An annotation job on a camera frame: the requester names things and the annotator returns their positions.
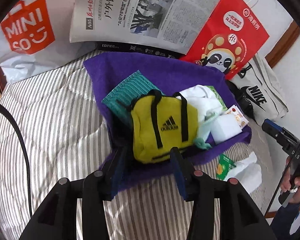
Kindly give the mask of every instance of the purple towel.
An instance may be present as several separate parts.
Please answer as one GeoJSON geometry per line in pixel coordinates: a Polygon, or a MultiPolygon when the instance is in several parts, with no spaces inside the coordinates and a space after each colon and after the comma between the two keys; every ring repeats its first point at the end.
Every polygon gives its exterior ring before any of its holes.
{"type": "MultiPolygon", "coordinates": [[[[117,127],[114,127],[111,111],[101,103],[101,100],[123,79],[137,70],[140,70],[141,74],[167,96],[172,96],[175,92],[200,84],[214,86],[228,108],[237,103],[225,83],[224,74],[214,67],[202,67],[177,59],[123,52],[102,53],[84,61],[83,64],[92,79],[97,106],[107,121],[111,141],[121,134],[117,127]]],[[[218,145],[215,145],[210,135],[207,143],[212,145],[212,149],[203,151],[191,147],[183,156],[188,158],[194,165],[205,164],[235,143],[250,143],[250,140],[251,128],[246,126],[243,128],[242,133],[218,145]]],[[[140,181],[171,173],[170,161],[155,164],[140,163],[134,166],[133,170],[125,176],[120,190],[132,187],[140,181]]]]}

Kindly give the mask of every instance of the teal knitted fabric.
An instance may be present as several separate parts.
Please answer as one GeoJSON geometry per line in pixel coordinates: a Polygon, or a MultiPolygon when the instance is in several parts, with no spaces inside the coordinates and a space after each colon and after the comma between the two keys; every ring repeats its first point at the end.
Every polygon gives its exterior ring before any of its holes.
{"type": "Polygon", "coordinates": [[[131,114],[124,106],[129,106],[133,99],[146,95],[152,89],[159,90],[138,70],[121,81],[101,102],[132,128],[131,114]]]}

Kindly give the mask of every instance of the striped bedding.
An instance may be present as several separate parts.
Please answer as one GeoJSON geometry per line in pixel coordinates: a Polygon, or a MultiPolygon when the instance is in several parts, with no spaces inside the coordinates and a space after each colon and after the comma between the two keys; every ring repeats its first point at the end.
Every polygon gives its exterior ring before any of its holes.
{"type": "MultiPolygon", "coordinates": [[[[62,68],[16,84],[8,84],[1,103],[16,119],[24,136],[31,170],[32,208],[36,210],[58,179],[82,179],[110,153],[106,122],[100,115],[91,79],[82,62],[91,52],[62,68]]],[[[261,128],[250,121],[252,141],[237,143],[226,154],[234,161],[254,151],[263,183],[251,197],[265,212],[273,185],[272,162],[261,128]]],[[[215,178],[218,159],[199,166],[215,178]]],[[[77,205],[77,239],[82,239],[82,202],[77,205]]],[[[174,177],[153,179],[104,202],[110,239],[186,239],[192,203],[182,201],[174,177]]],[[[18,239],[29,221],[26,168],[12,126],[0,114],[0,229],[18,239]]],[[[215,234],[219,239],[219,203],[215,201],[215,234]]]]}

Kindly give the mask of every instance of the black cable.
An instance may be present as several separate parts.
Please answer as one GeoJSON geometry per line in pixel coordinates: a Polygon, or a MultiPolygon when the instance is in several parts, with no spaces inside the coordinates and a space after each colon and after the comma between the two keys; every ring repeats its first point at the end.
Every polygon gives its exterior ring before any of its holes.
{"type": "Polygon", "coordinates": [[[0,105],[0,113],[3,114],[3,116],[5,118],[7,118],[8,121],[11,123],[11,125],[13,126],[15,132],[17,133],[19,142],[21,144],[23,156],[24,156],[25,162],[26,162],[27,189],[28,189],[28,205],[29,205],[29,214],[30,214],[30,218],[31,218],[32,217],[32,208],[31,208],[30,165],[29,165],[28,154],[27,154],[27,151],[26,151],[26,145],[25,145],[25,142],[23,140],[21,131],[20,131],[19,127],[18,127],[18,124],[14,120],[13,116],[9,113],[9,111],[6,108],[4,108],[2,105],[0,105]]]}
{"type": "MultiPolygon", "coordinates": [[[[296,149],[296,151],[295,151],[295,155],[298,153],[299,150],[300,150],[300,143],[298,144],[298,147],[297,147],[297,149],[296,149]]],[[[287,166],[285,167],[285,169],[284,169],[284,171],[283,171],[283,173],[282,173],[281,179],[280,179],[280,181],[279,181],[279,183],[278,183],[278,185],[277,185],[277,188],[275,189],[275,192],[274,192],[274,194],[273,194],[273,196],[272,196],[272,198],[271,198],[271,200],[270,200],[270,203],[269,203],[268,208],[267,208],[267,210],[266,210],[265,216],[267,215],[267,213],[269,212],[269,210],[270,210],[270,208],[271,208],[271,205],[272,205],[272,203],[273,203],[273,201],[274,201],[275,196],[277,195],[277,192],[278,192],[278,190],[279,190],[279,188],[280,188],[280,185],[281,185],[281,183],[282,183],[282,181],[283,181],[283,178],[284,178],[284,176],[286,175],[288,169],[290,168],[291,162],[292,162],[292,160],[294,159],[295,155],[292,156],[292,158],[290,159],[290,161],[288,162],[287,166]]]]}

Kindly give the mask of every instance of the person's arm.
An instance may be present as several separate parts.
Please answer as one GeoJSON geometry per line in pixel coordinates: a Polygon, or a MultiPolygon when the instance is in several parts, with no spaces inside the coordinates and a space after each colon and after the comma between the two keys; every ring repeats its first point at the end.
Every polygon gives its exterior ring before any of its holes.
{"type": "MultiPolygon", "coordinates": [[[[300,177],[295,178],[295,184],[299,186],[297,192],[294,194],[293,198],[289,201],[287,207],[280,207],[275,214],[274,219],[271,223],[271,228],[278,240],[290,240],[290,229],[294,222],[296,216],[299,212],[300,207],[300,177]]],[[[284,176],[283,182],[280,185],[283,192],[286,192],[291,188],[290,184],[290,169],[288,169],[286,175],[284,176]]]]}

